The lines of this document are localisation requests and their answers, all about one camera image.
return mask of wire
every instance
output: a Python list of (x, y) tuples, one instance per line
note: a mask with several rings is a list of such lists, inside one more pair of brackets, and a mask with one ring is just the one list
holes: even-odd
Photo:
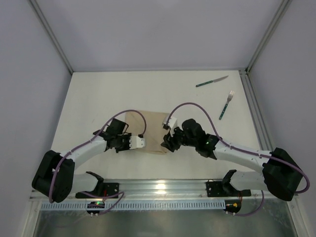
[(176, 108), (174, 108), (173, 111), (171, 111), (171, 113), (169, 114), (169, 117), (168, 117), (168, 119), (167, 119), (166, 124), (169, 123), (169, 120), (170, 120), (171, 116), (173, 115), (173, 113), (174, 113), (178, 108), (180, 108), (180, 107), (182, 107), (182, 106), (184, 106), (184, 105), (195, 105), (195, 106), (199, 107), (199, 108), (205, 113), (205, 115), (207, 116), (207, 118), (208, 118), (209, 122), (211, 123), (211, 126), (212, 126), (212, 128), (213, 128), (213, 130), (214, 130), (214, 132), (215, 132), (215, 135), (217, 136), (217, 138), (218, 138), (225, 146), (229, 147), (230, 149), (233, 149), (233, 150), (236, 150), (236, 151), (239, 151), (239, 152), (243, 152), (243, 153), (246, 153), (246, 154), (249, 154), (249, 155), (253, 155), (253, 156), (258, 156), (259, 158), (265, 157), (265, 158), (268, 158), (268, 159), (272, 159), (272, 160), (278, 161), (278, 162), (280, 162), (280, 163), (282, 163), (282, 164), (285, 164), (285, 165), (289, 166), (290, 168), (294, 169), (295, 171), (299, 172), (299, 173), (305, 178), (305, 180), (306, 180), (306, 187), (305, 187), (304, 189), (300, 190), (300, 191), (296, 191), (296, 192), (295, 192), (296, 194), (304, 193), (304, 192), (306, 192), (306, 191), (310, 188), (311, 183), (310, 183), (310, 180), (309, 180), (309, 178), (307, 177), (307, 175), (306, 175), (300, 168), (298, 168), (298, 167), (296, 167), (296, 166), (290, 164), (289, 162), (283, 161), (283, 160), (278, 159), (278, 158), (273, 157), (273, 156), (268, 156), (268, 155), (259, 154), (259, 153), (256, 153), (256, 152), (247, 151), (247, 150), (244, 150), (244, 149), (241, 149), (241, 148), (237, 148), (237, 147), (231, 146), (231, 145), (228, 144), (227, 142), (223, 141), (223, 139), (219, 136), (219, 134), (218, 134), (218, 132), (217, 132), (215, 126), (214, 126), (214, 123), (213, 123), (211, 117), (208, 115), (207, 111), (206, 111), (201, 105), (198, 105), (198, 104), (193, 103), (193, 102), (186, 102), (186, 103), (183, 103), (183, 104), (178, 105), (178, 106), (177, 106)]
[(94, 139), (96, 139), (97, 136), (99, 136), (100, 133), (104, 130), (104, 128), (112, 121), (112, 119), (114, 119), (115, 117), (117, 117), (117, 116), (119, 116), (119, 115), (121, 115), (121, 114), (124, 114), (124, 113), (126, 113), (126, 112), (135, 112), (135, 113), (138, 113), (138, 114), (142, 117), (142, 119), (143, 119), (143, 121), (144, 121), (144, 131), (141, 133), (141, 135), (144, 135), (144, 133), (146, 132), (146, 129), (147, 129), (147, 122), (146, 122), (146, 119), (145, 119), (145, 117), (142, 115), (141, 112), (139, 112), (139, 111), (137, 111), (137, 110), (124, 110), (124, 111), (121, 111), (121, 112), (117, 113), (117, 114), (114, 115), (113, 117), (111, 117), (111, 118), (103, 125), (103, 127), (94, 135), (94, 137), (93, 137), (91, 140), (86, 141), (86, 142), (84, 142), (84, 143), (82, 143), (82, 144), (76, 146), (75, 148), (73, 148), (72, 150), (70, 150), (69, 152), (67, 152), (67, 153), (64, 155), (64, 157), (62, 157), (61, 160), (58, 162), (58, 164), (57, 164), (57, 166), (56, 166), (56, 168), (55, 168), (55, 172), (54, 172), (54, 174), (53, 174), (53, 178), (52, 178), (51, 183), (50, 183), (50, 187), (49, 187), (48, 198), (49, 198), (49, 202), (50, 202), (50, 203), (54, 203), (54, 200), (53, 200), (53, 197), (52, 197), (52, 196), (53, 196), (53, 190), (54, 190), (54, 184), (55, 184), (55, 181), (56, 181), (56, 177), (57, 177), (58, 170), (59, 170), (59, 168), (60, 168), (62, 162), (63, 162), (69, 155), (71, 155), (72, 152), (74, 152), (74, 151), (78, 150), (79, 148), (81, 148), (81, 147), (83, 147), (83, 146), (85, 146), (85, 145), (91, 143)]
[(240, 203), (242, 204), (242, 192), (241, 191), (239, 192), (238, 197), (239, 197)]
[(260, 203), (260, 205), (258, 206), (258, 208), (256, 209), (256, 210), (254, 210), (253, 212), (250, 212), (250, 213), (246, 213), (246, 214), (233, 214), (233, 213), (231, 213), (231, 212), (227, 212), (227, 213), (229, 213), (229, 214), (231, 214), (231, 215), (234, 215), (234, 216), (243, 216), (243, 217), (245, 217), (245, 216), (252, 216), (252, 215), (254, 215), (254, 214), (256, 214), (258, 211), (260, 211), (260, 209), (263, 207), (263, 204), (265, 203), (265, 194), (263, 193), (263, 191), (261, 190), (261, 194), (262, 194), (262, 200), (261, 200), (261, 203)]
[(122, 133), (122, 135), (124, 135), (124, 134), (126, 134), (127, 132), (127, 130), (128, 130), (128, 128), (129, 128), (129, 125), (128, 124), (126, 124), (127, 125), (127, 127), (126, 127), (126, 129), (125, 129), (125, 131)]

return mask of white wall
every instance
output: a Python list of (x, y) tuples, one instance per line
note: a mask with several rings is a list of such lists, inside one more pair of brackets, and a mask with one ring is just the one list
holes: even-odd
[(268, 126), (311, 180), (302, 194), (316, 227), (316, 1), (294, 0), (251, 72)]
[(26, 0), (0, 1), (0, 230), (19, 227), (70, 74)]
[(245, 68), (281, 0), (37, 0), (75, 71)]

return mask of metal bar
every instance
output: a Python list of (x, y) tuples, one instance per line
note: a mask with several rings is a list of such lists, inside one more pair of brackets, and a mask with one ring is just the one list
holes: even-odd
[[(241, 67), (184, 67), (184, 68), (127, 68), (127, 69), (116, 69), (116, 68), (107, 68), (107, 72), (152, 72), (152, 71), (157, 71), (157, 72), (163, 72), (163, 71), (239, 71), (239, 70), (244, 70), (244, 68)], [(104, 70), (84, 70), (84, 71), (76, 71), (76, 73), (103, 73)]]
[[(103, 211), (110, 208), (116, 201), (107, 200)], [(62, 203), (49, 203), (43, 201), (41, 211), (86, 211), (96, 210), (89, 208), (90, 201), (66, 201)], [(151, 210), (207, 210), (225, 209), (225, 200), (121, 200), (114, 208), (114, 211), (151, 211)]]
[[(236, 197), (207, 197), (206, 182), (219, 180), (105, 180), (106, 183), (119, 183), (119, 190), (124, 191), (124, 200), (220, 200), (236, 199)], [(251, 197), (260, 195), (260, 191), (252, 191)], [(266, 198), (275, 198), (267, 193)], [(69, 195), (65, 201), (73, 201), (75, 194)], [(47, 197), (33, 190), (31, 201), (46, 201)], [(79, 199), (101, 200), (101, 198)]]
[(299, 197), (293, 198), (291, 202), (288, 202), (288, 207), (298, 237), (314, 237), (302, 200)]
[(260, 148), (262, 150), (271, 151), (274, 146), (271, 140), (271, 136), (269, 135), (266, 123), (264, 121), (261, 109), (259, 107), (257, 97), (254, 93), (251, 80), (245, 71), (240, 71), (239, 74), (248, 101), (249, 110), (256, 130)]
[(259, 56), (261, 55), (262, 51), (268, 44), (272, 34), (276, 30), (280, 20), (284, 16), (285, 12), (287, 11), (288, 7), (290, 6), (292, 0), (282, 0), (280, 6), (278, 7), (271, 23), (269, 24), (268, 28), (266, 29), (259, 45), (257, 46), (253, 56), (250, 59), (250, 62), (248, 64), (248, 67), (246, 69), (247, 73), (251, 71), (253, 66), (255, 65), (256, 61), (258, 60)]
[(20, 236), (31, 237), (34, 235), (36, 223), (39, 217), (41, 201), (34, 201), (27, 203), (29, 208), (29, 215), (25, 221), (25, 225)]
[(72, 66), (70, 65), (70, 62), (67, 59), (63, 49), (61, 48), (61, 46), (60, 46), (55, 34), (53, 33), (53, 30), (49, 26), (49, 23), (46, 20), (46, 18), (44, 16), (39, 4), (36, 2), (36, 0), (28, 0), (28, 2), (30, 4), (31, 8), (33, 9), (34, 13), (38, 17), (39, 21), (43, 25), (48, 37), (50, 38), (50, 40), (52, 41), (53, 45), (55, 46), (59, 56), (61, 57), (61, 59), (65, 63), (65, 66), (67, 67), (69, 73), (72, 75), (74, 73), (74, 70), (73, 70)]

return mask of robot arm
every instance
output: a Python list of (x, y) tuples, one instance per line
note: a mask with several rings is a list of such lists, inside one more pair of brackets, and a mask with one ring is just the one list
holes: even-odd
[(222, 181), (223, 189), (228, 194), (245, 189), (267, 190), (277, 198), (285, 201), (292, 200), (302, 179), (302, 174), (271, 158), (251, 154), (275, 157), (299, 168), (285, 150), (276, 148), (273, 152), (257, 151), (230, 143), (225, 139), (220, 140), (215, 135), (206, 134), (194, 119), (184, 121), (182, 130), (177, 126), (176, 118), (171, 117), (168, 124), (166, 121), (164, 121), (163, 128), (170, 129), (170, 131), (164, 136), (161, 145), (171, 152), (181, 146), (191, 146), (195, 147), (203, 157), (234, 162), (254, 170), (253, 172), (230, 170)]
[[(126, 123), (113, 119), (110, 126), (102, 131), (95, 139), (91, 139), (86, 144), (70, 153), (62, 162), (52, 193), (55, 202), (63, 201), (69, 194), (86, 191), (95, 196), (103, 194), (103, 178), (92, 172), (75, 175), (75, 170), (92, 157), (114, 148), (115, 151), (121, 152), (145, 147), (145, 139), (141, 136), (132, 136), (131, 133), (124, 133)], [(32, 181), (32, 187), (42, 194), (48, 196), (49, 188), (52, 182), (53, 172), (62, 157), (70, 151), (57, 153), (48, 151), (36, 172)]]

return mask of purple cable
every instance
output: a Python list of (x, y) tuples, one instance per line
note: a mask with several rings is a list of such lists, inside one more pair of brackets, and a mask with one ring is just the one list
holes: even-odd
[(254, 210), (253, 212), (250, 212), (250, 213), (246, 213), (246, 214), (235, 214), (235, 216), (252, 216), (253, 214), (256, 214), (258, 211), (260, 211), (260, 209), (263, 207), (263, 204), (265, 203), (265, 194), (263, 193), (263, 191), (261, 190), (261, 193), (262, 193), (262, 200), (261, 200), (261, 203), (260, 205), (258, 206), (258, 208), (256, 210)]
[(67, 152), (64, 157), (61, 158), (61, 160), (59, 161), (59, 163), (57, 164), (56, 168), (55, 168), (55, 172), (53, 174), (53, 178), (51, 180), (51, 183), (50, 183), (50, 187), (49, 187), (49, 194), (48, 194), (48, 198), (49, 198), (49, 202), (50, 203), (54, 203), (54, 200), (53, 200), (53, 189), (54, 189), (54, 184), (55, 184), (55, 181), (56, 181), (56, 177), (57, 177), (57, 173), (58, 173), (58, 170), (62, 164), (62, 162), (74, 151), (78, 150), (79, 148), (89, 144), (90, 142), (92, 142), (97, 136), (100, 135), (100, 133), (104, 130), (104, 128), (112, 121), (112, 119), (114, 119), (115, 117), (121, 115), (121, 114), (124, 114), (126, 112), (136, 112), (138, 113), (142, 119), (144, 120), (144, 131), (143, 133), (141, 133), (141, 135), (144, 135), (144, 133), (146, 132), (146, 129), (147, 129), (147, 122), (146, 122), (146, 119), (145, 117), (142, 115), (141, 112), (137, 111), (137, 110), (124, 110), (124, 111), (121, 111), (119, 113), (117, 113), (116, 115), (114, 115), (112, 118), (110, 118), (104, 125), (103, 127), (97, 132), (97, 134), (89, 141), (86, 141), (78, 146), (76, 146), (75, 148), (73, 148), (72, 150), (70, 150), (69, 152)]

